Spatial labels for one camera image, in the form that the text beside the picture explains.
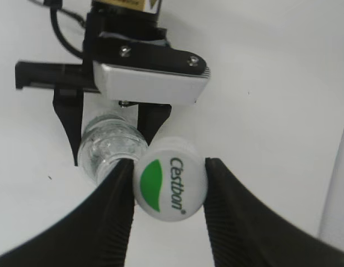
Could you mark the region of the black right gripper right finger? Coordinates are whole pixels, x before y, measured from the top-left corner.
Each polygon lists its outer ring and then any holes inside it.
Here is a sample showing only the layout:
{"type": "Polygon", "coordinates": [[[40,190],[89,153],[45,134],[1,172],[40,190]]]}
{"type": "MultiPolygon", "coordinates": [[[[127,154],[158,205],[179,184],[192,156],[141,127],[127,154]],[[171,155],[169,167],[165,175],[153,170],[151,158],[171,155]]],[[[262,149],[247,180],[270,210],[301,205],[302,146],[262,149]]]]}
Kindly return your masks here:
{"type": "Polygon", "coordinates": [[[344,252],[276,214],[218,158],[203,204],[215,266],[344,266],[344,252]]]}

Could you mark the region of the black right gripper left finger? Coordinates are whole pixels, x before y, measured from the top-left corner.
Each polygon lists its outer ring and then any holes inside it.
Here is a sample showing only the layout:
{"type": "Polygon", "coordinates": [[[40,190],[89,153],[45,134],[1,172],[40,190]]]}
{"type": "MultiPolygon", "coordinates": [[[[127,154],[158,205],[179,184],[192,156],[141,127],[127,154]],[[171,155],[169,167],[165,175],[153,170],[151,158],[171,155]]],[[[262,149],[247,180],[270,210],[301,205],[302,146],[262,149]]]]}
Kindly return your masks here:
{"type": "Polygon", "coordinates": [[[124,266],[134,216],[132,160],[121,160],[62,220],[0,255],[0,266],[124,266]]]}

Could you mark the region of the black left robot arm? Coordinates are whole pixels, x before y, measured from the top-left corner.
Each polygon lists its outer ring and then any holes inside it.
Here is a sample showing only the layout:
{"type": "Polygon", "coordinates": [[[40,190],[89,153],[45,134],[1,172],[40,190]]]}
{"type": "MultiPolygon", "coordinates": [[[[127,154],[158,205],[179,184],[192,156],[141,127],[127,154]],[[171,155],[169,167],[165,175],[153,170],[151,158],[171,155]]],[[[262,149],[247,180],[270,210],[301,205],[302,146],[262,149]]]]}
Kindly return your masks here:
{"type": "Polygon", "coordinates": [[[146,1],[92,1],[86,18],[68,12],[85,29],[82,49],[77,50],[58,25],[57,14],[64,10],[62,1],[43,2],[49,8],[57,39],[82,62],[74,65],[19,61],[15,66],[16,88],[43,86],[54,91],[53,108],[67,134],[73,157],[78,156],[81,142],[84,94],[102,92],[94,80],[95,63],[152,71],[176,66],[167,31],[157,25],[161,4],[153,2],[151,12],[145,10],[146,4],[146,1]]]}

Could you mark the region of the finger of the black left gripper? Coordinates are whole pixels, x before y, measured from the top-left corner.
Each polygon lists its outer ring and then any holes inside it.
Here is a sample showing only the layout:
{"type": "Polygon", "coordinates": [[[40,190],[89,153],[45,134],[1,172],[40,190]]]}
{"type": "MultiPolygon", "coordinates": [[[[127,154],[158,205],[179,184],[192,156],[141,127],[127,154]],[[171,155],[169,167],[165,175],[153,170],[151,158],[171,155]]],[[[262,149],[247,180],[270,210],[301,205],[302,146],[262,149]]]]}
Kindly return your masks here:
{"type": "Polygon", "coordinates": [[[169,104],[139,103],[137,130],[149,145],[161,126],[170,117],[172,106],[169,104]]]}
{"type": "Polygon", "coordinates": [[[82,138],[83,101],[84,93],[80,89],[54,89],[53,109],[67,135],[75,166],[78,166],[78,151],[82,138]]]}

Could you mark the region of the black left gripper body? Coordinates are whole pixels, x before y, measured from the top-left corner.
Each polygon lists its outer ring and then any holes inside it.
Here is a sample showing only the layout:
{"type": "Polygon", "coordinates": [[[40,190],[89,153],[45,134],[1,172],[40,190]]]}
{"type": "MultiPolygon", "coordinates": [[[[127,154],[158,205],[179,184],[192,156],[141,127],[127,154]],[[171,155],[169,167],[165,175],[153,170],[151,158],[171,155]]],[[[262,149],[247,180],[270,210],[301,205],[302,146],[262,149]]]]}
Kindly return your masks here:
{"type": "Polygon", "coordinates": [[[119,38],[171,47],[164,28],[158,26],[159,11],[89,11],[86,18],[66,11],[84,27],[82,48],[75,48],[58,23],[58,11],[50,11],[53,32],[61,46],[80,60],[78,64],[19,61],[15,65],[15,86],[99,91],[94,83],[93,64],[86,49],[96,38],[119,38]]]}

